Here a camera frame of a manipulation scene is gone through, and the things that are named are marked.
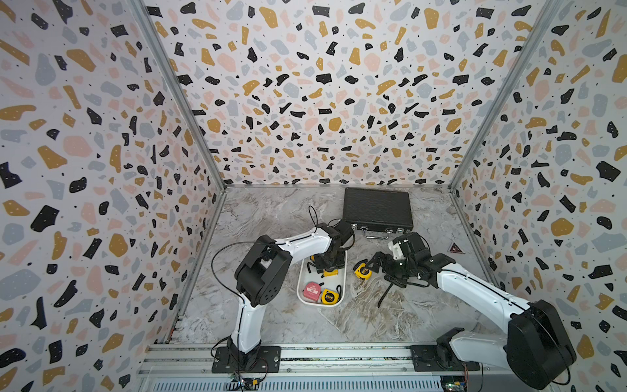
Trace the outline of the yellow deli 3m tape measure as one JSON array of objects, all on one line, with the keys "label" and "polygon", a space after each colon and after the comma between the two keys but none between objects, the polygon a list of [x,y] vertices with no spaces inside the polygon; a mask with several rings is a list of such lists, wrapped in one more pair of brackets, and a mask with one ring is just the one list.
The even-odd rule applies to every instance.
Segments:
[{"label": "yellow deli 3m tape measure", "polygon": [[335,276],[339,274],[339,270],[338,269],[326,269],[323,271],[323,277],[330,277],[330,276]]}]

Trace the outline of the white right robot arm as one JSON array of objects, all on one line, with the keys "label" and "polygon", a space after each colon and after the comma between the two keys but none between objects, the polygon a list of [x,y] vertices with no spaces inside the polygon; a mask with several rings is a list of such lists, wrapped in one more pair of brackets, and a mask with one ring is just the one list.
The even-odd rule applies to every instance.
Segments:
[{"label": "white right robot arm", "polygon": [[569,375],[576,351],[558,311],[544,300],[530,302],[495,287],[470,273],[443,253],[432,254],[418,233],[410,232],[388,244],[389,252],[376,253],[354,266],[361,279],[381,273],[390,287],[436,288],[461,299],[498,326],[497,334],[472,333],[453,328],[440,336],[417,364],[444,371],[470,364],[509,369],[525,385],[543,390],[562,374]]}]

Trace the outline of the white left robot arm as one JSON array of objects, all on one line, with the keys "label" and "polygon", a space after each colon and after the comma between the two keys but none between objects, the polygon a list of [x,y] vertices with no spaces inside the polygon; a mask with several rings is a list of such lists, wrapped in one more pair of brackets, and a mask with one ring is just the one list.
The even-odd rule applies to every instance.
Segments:
[{"label": "white left robot arm", "polygon": [[238,354],[251,354],[261,345],[266,306],[279,294],[292,264],[300,263],[297,297],[305,305],[339,305],[346,294],[348,251],[354,229],[339,220],[320,223],[290,238],[263,235],[253,243],[234,277],[241,305],[228,343]]}]

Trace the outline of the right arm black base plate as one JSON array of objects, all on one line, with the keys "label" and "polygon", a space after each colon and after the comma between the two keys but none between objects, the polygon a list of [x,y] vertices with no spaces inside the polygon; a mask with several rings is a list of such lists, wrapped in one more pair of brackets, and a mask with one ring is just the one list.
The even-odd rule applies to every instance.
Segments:
[{"label": "right arm black base plate", "polygon": [[475,372],[481,368],[477,362],[461,361],[444,345],[414,345],[409,350],[415,372]]}]

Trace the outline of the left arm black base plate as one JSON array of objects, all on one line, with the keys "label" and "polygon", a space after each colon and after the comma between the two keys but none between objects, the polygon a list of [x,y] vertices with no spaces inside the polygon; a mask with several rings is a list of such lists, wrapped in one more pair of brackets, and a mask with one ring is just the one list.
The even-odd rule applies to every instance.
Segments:
[{"label": "left arm black base plate", "polygon": [[235,346],[222,346],[215,352],[212,373],[277,373],[281,350],[280,346],[258,346],[243,354]]}]

